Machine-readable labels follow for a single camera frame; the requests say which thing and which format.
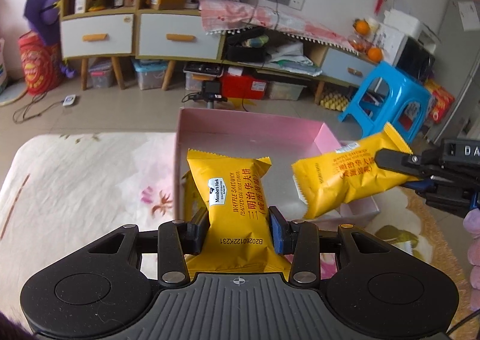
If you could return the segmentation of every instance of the white bag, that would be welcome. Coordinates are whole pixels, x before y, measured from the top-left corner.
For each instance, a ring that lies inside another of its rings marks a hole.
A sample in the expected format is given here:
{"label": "white bag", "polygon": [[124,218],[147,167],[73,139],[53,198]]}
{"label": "white bag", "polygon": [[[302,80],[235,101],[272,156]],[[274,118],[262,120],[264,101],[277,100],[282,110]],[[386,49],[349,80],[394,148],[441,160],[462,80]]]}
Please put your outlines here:
{"label": "white bag", "polygon": [[3,62],[3,46],[5,40],[0,38],[0,94],[3,92],[7,86],[7,69],[5,68],[5,63]]}

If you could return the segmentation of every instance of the blue plastic stool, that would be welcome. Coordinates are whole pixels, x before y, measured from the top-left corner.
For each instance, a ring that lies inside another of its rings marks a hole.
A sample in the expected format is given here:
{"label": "blue plastic stool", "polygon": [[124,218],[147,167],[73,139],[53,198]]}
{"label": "blue plastic stool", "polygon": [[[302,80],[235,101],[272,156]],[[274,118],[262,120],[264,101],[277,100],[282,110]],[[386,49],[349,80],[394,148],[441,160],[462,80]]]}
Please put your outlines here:
{"label": "blue plastic stool", "polygon": [[[365,93],[378,78],[382,78],[389,87],[388,95],[380,106],[362,101]],[[403,139],[411,143],[426,118],[430,98],[430,92],[416,83],[413,78],[382,61],[363,81],[347,109],[338,119],[343,122],[347,115],[352,115],[362,128],[362,138],[382,131],[385,124],[390,122]],[[398,120],[412,102],[420,104],[420,107],[415,121],[407,131]],[[371,118],[364,108],[371,111]]]}

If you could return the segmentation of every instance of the white printer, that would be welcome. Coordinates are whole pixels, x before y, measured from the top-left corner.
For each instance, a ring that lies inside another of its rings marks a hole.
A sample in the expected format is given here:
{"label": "white printer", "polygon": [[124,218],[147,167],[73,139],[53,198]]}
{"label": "white printer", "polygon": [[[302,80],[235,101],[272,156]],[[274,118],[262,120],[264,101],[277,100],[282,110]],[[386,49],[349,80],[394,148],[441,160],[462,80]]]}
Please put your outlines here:
{"label": "white printer", "polygon": [[440,44],[440,40],[428,26],[402,11],[385,11],[383,24],[404,32],[418,41],[431,54],[435,53],[435,49]]}

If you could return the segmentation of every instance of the waffle sandwich wrapper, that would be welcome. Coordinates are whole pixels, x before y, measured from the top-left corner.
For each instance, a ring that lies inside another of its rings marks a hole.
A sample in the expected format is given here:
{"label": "waffle sandwich wrapper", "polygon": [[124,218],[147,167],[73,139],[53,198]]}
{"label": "waffle sandwich wrapper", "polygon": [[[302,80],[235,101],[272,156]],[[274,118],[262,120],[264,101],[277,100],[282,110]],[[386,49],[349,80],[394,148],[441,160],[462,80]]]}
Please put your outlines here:
{"label": "waffle sandwich wrapper", "polygon": [[190,277],[197,272],[290,273],[290,263],[275,253],[261,177],[269,158],[229,158],[189,150],[187,160],[208,208],[210,229],[202,252],[186,257]]}
{"label": "waffle sandwich wrapper", "polygon": [[387,123],[379,133],[333,152],[294,163],[294,179],[308,206],[304,218],[318,218],[342,203],[366,198],[417,180],[378,168],[375,154],[384,148],[412,154],[402,136]]}

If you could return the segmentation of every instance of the metal screw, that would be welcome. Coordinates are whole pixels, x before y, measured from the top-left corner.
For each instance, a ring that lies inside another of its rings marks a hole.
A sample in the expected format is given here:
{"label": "metal screw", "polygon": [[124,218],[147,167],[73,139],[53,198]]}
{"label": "metal screw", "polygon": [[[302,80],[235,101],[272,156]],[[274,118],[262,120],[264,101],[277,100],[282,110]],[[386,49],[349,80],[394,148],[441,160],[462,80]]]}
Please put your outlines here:
{"label": "metal screw", "polygon": [[296,280],[299,283],[312,283],[312,282],[315,282],[315,280],[317,280],[317,277],[312,272],[301,271],[301,272],[297,272],[293,276],[293,279]]}
{"label": "metal screw", "polygon": [[180,283],[185,280],[185,275],[178,271],[170,271],[163,274],[162,280],[167,283]]}

